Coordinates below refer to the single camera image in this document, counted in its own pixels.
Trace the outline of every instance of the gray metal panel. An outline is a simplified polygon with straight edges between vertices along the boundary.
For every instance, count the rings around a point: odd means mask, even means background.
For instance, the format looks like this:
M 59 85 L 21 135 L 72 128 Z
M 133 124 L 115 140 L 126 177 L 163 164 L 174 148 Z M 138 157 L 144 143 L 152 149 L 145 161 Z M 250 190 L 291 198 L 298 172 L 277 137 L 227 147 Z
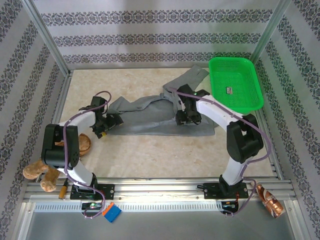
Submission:
M 261 202 L 252 201 L 235 217 L 220 212 L 122 212 L 115 222 L 80 213 L 34 212 L 27 240 L 57 239 L 295 239 L 287 213 L 274 219 Z

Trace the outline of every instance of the patterned wall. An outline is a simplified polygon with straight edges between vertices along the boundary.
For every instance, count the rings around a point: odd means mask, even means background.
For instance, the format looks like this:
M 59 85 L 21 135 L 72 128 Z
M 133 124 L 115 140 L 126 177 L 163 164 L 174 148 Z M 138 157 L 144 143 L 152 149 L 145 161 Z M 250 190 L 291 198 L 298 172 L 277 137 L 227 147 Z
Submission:
M 64 76 L 19 0 L 0 0 L 0 240 L 25 192 L 22 170 L 40 156 Z
M 311 239 L 320 239 L 320 1 L 292 1 L 256 69 L 264 117 Z
M 34 0 L 70 69 L 191 67 L 247 57 L 278 0 Z

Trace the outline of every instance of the label on basket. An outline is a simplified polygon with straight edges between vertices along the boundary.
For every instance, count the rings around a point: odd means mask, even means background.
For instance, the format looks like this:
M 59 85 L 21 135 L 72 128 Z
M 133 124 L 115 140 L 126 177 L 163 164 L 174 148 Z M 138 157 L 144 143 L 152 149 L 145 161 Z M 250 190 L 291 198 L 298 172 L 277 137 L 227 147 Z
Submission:
M 225 89 L 226 89 L 226 94 L 232 94 L 232 87 L 227 86 Z

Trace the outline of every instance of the enclosure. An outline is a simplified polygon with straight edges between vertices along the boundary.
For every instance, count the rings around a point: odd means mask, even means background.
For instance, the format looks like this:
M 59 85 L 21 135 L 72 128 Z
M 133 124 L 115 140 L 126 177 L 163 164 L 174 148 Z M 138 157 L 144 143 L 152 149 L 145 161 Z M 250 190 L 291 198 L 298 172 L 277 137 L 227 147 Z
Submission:
M 320 239 L 318 0 L 2 0 L 0 5 L 1 239 L 95 239 L 107 232 L 111 239 Z M 81 162 L 99 183 L 115 184 L 113 202 L 124 213 L 113 227 L 100 217 L 83 220 L 81 202 L 58 200 L 63 174 L 53 192 L 41 189 L 43 176 L 24 179 L 24 167 L 41 155 L 46 125 L 68 120 L 97 92 L 111 92 L 112 102 L 158 96 L 163 85 L 194 65 L 209 72 L 214 57 L 254 64 L 264 105 L 252 114 L 272 149 L 244 175 L 281 201 L 284 216 L 271 218 L 256 193 L 232 219 L 204 200 L 197 185 L 218 181 L 228 164 L 220 126 L 214 135 L 101 139 L 88 128 L 92 148 Z M 211 93 L 210 76 L 196 89 Z M 264 145 L 258 157 L 266 153 Z M 72 221 L 72 227 L 63 227 Z

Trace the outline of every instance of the blue block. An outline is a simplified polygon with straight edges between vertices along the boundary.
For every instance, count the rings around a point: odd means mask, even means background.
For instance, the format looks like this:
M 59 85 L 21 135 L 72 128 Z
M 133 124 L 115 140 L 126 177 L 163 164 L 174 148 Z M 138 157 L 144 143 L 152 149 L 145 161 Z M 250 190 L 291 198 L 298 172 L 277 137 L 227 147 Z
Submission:
M 104 215 L 104 217 L 110 222 L 112 223 L 117 217 L 118 215 L 121 213 L 121 209 L 118 208 L 116 205 L 113 205 L 109 211 L 106 212 L 106 214 Z

